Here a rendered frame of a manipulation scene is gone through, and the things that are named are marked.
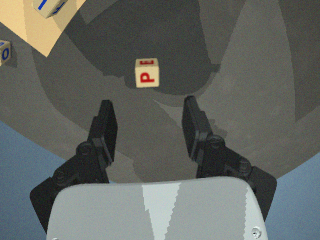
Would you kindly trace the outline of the cream letter block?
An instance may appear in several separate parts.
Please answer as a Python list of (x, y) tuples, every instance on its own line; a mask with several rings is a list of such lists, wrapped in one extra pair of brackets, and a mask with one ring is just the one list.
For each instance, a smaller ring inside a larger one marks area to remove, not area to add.
[(31, 6), (47, 19), (58, 14), (67, 1), (68, 0), (34, 0)]
[(158, 87), (159, 65), (157, 58), (137, 59), (135, 75), (137, 87)]
[(0, 66), (10, 58), (10, 42), (0, 40)]

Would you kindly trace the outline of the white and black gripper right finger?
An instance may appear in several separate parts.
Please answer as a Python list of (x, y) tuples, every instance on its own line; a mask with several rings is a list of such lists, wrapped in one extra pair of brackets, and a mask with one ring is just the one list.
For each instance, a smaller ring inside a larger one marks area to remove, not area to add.
[(198, 164), (196, 178), (228, 176), (243, 179), (254, 192), (265, 222), (277, 187), (275, 177), (251, 166), (249, 160), (226, 147), (222, 137), (213, 134), (195, 96), (184, 99), (182, 128), (189, 158)]

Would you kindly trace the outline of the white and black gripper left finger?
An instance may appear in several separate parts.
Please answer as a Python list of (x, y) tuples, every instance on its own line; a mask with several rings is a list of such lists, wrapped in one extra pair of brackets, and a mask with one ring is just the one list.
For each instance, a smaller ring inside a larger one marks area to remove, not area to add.
[(110, 184), (105, 169), (114, 162), (117, 130), (112, 101), (102, 100), (87, 141), (77, 146), (76, 155), (58, 167), (53, 177), (30, 192), (31, 203), (46, 235), (51, 209), (61, 190), (76, 184)]

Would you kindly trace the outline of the tan flat mat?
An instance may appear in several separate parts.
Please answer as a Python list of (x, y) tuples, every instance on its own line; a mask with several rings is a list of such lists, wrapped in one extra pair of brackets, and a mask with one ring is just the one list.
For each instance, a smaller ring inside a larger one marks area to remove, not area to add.
[(48, 57), (57, 40), (86, 0), (68, 0), (58, 14), (45, 19), (34, 0), (0, 0), (0, 22)]

